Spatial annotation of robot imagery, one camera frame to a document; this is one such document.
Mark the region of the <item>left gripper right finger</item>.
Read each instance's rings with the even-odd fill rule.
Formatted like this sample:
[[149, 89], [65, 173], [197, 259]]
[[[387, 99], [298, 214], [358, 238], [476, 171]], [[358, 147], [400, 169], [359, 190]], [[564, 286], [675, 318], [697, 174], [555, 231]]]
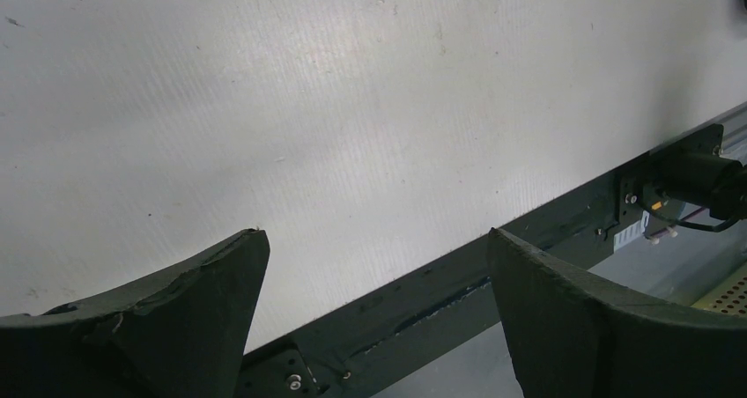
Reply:
[[632, 290], [501, 229], [486, 260], [525, 396], [745, 396], [745, 318]]

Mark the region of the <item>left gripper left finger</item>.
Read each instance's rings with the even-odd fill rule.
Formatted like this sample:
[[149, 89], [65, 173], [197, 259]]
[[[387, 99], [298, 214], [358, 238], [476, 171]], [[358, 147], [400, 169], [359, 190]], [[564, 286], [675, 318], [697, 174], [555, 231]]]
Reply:
[[39, 315], [1, 319], [4, 397], [230, 397], [270, 243], [247, 229]]

